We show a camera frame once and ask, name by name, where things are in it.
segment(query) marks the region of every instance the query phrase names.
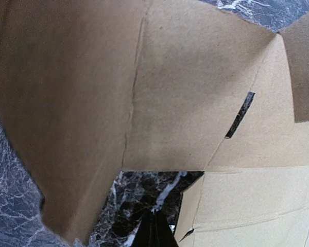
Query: cardboard box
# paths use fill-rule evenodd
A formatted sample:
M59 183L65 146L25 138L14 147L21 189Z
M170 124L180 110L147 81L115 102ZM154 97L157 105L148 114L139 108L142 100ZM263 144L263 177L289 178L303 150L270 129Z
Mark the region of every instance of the cardboard box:
M195 0L15 1L0 120L70 243L120 170L205 171L183 196L181 247L306 241L309 14L274 34Z

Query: dark marble countertop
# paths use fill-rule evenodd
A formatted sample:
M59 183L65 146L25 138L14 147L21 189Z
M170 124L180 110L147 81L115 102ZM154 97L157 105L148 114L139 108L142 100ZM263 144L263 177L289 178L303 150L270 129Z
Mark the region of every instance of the dark marble countertop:
M235 12L273 32L309 11L309 0L203 1ZM174 230L180 192L199 176L200 172L119 173L99 213L101 220L91 234L89 246L130 246L143 211L153 207L162 207ZM9 146L0 126L0 247L67 247L42 224L41 200L41 192ZM75 247L80 246L83 245L76 240Z

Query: table surface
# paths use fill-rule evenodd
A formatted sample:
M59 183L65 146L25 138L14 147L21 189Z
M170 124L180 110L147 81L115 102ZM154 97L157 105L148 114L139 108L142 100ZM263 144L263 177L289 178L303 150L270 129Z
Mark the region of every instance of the table surface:
M204 0L219 9L232 11L273 32L290 25L309 11L309 0ZM129 246L140 217L140 208L150 208L158 197L166 197L164 210L170 224L176 223L179 192L201 173L121 172L115 180L101 217L90 238L90 246ZM0 126L0 247L66 247L58 236L44 227L39 214L41 192L10 147ZM82 246L78 241L75 246Z

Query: unfolded cardboard box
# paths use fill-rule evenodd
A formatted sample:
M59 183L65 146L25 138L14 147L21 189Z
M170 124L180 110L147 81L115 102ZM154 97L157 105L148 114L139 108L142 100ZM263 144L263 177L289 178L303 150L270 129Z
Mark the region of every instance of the unfolded cardboard box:
M196 0L20 0L3 20L0 120L55 233L87 242L120 170L187 170L181 247L304 245L309 14L274 34Z

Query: blue marble surface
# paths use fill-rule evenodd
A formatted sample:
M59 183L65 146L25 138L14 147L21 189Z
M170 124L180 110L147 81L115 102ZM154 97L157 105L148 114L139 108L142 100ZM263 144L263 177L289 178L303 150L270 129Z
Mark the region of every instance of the blue marble surface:
M219 9L235 12L274 32L309 11L309 0L204 1L217 4ZM39 214L41 198L40 191L9 146L0 126L0 247L67 247L67 244L42 224ZM99 224L91 236L91 246L104 246L103 240L97 237L101 237L101 231L104 230ZM76 241L75 247L80 246L82 244Z

